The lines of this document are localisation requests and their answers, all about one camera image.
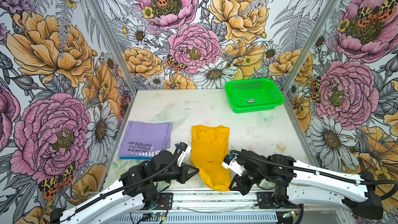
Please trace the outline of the yellow t shirt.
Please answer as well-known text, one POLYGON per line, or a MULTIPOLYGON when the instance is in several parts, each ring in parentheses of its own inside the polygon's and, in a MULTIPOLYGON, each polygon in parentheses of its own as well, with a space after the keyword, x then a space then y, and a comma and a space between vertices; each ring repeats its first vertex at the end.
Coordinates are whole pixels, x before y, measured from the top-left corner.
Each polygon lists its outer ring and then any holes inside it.
POLYGON ((212 190, 229 191, 230 171, 222 166, 229 154, 230 129, 222 125, 192 127, 191 163, 200 169, 204 185, 212 190))

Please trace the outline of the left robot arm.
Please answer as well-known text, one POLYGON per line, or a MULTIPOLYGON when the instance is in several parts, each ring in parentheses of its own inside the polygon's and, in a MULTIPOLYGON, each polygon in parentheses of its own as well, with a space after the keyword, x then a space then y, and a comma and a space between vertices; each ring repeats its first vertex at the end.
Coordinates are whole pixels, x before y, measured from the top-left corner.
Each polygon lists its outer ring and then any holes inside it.
POLYGON ((109 187, 70 209, 56 208, 51 224, 106 224, 128 212, 155 208, 161 201, 160 182, 186 183, 200 170, 183 162, 186 151, 162 151, 151 160, 129 168, 109 187))

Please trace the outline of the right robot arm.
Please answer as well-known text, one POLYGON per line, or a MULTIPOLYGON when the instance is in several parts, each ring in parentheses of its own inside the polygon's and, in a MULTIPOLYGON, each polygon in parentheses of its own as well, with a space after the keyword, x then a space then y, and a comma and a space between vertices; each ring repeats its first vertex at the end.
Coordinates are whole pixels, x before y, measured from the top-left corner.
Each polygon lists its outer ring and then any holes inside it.
POLYGON ((229 189, 247 195, 268 181, 270 189, 257 194, 260 208, 294 208, 308 204, 335 206, 367 219, 381 219, 382 199, 369 172, 345 174, 317 168, 294 158, 232 150, 222 166, 235 173, 229 189))

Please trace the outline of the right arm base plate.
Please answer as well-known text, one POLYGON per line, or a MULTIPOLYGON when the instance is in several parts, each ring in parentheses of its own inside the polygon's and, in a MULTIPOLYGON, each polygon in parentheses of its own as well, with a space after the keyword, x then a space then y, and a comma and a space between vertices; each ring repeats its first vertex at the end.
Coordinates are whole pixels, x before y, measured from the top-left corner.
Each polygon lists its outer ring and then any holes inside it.
POLYGON ((256 193, 259 209, 297 209, 298 206, 288 201, 276 201, 273 192, 260 191, 256 193))

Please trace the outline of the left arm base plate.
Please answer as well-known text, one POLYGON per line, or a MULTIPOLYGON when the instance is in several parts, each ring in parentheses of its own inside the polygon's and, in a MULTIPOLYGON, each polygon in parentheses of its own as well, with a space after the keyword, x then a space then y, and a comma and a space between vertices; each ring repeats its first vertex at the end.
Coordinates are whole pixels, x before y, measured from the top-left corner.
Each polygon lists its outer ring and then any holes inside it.
POLYGON ((150 206, 150 210, 171 210, 173 205, 173 193, 160 193, 159 199, 156 203, 150 206))

